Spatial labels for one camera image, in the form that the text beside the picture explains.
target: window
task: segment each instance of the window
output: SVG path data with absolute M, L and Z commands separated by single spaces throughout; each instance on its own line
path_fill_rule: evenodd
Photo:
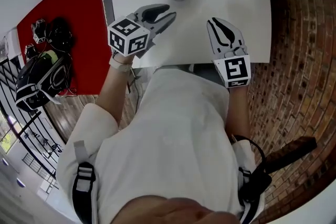
M 9 116 L 9 120 L 14 125 L 14 129 L 17 132 L 22 129 L 21 125 L 13 117 Z M 5 153 L 7 153 L 13 146 L 16 139 L 15 134 L 11 131 L 11 128 L 9 128 L 4 116 L 0 113 L 0 146 Z

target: railing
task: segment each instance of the railing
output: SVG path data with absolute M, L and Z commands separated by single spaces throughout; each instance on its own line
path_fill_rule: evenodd
M 11 131 L 35 160 L 34 165 L 38 164 L 40 166 L 39 171 L 43 171 L 43 173 L 47 173 L 55 179 L 56 165 L 62 148 L 55 142 L 42 123 L 40 111 L 35 110 L 27 113 L 16 107 L 13 85 L 16 84 L 19 72 L 18 64 L 8 59 L 0 63 L 0 95 L 4 96 L 0 100 L 0 112 L 6 119 Z M 10 116 L 23 126 L 21 131 L 18 132 L 14 128 Z
M 29 153 L 26 154 L 22 161 L 27 164 L 36 174 L 38 174 L 41 178 L 49 183 L 46 193 L 49 194 L 53 187 L 59 189 L 56 180 L 51 177 L 51 175 L 47 171 L 45 171 L 44 168 L 39 165 L 39 163 Z

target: white shirt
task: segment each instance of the white shirt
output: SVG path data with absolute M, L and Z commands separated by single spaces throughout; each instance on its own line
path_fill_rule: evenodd
M 228 102 L 228 91 L 218 84 L 158 70 L 133 121 L 120 132 L 107 111 L 85 106 L 60 156 L 57 180 L 72 204 L 78 166 L 73 143 L 84 140 L 99 177 L 99 223 L 110 223 L 128 201 L 145 195 L 189 198 L 239 215 L 238 164 L 224 130 Z M 255 168 L 250 145 L 243 144 Z

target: floor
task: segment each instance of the floor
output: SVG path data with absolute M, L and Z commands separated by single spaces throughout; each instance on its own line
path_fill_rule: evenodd
M 272 174 L 266 209 L 255 223 L 291 212 L 336 178 L 336 0 L 271 0 L 271 8 L 270 63 L 253 64 L 249 86 L 253 140 L 265 153 L 300 136 L 314 136 L 318 147 Z M 152 70 L 142 72 L 138 88 Z M 121 128 L 132 120 L 137 96 L 134 90 L 126 96 Z M 67 140 L 83 105 L 94 100 L 60 100 L 63 106 L 49 102 L 46 109 Z

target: wrist strap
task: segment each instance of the wrist strap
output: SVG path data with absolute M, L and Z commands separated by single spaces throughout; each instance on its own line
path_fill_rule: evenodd
M 120 72 L 129 72 L 132 68 L 132 64 L 126 64 L 126 63 L 120 63 L 118 61 L 116 61 L 113 56 L 111 57 L 109 64 L 111 67 L 117 69 Z

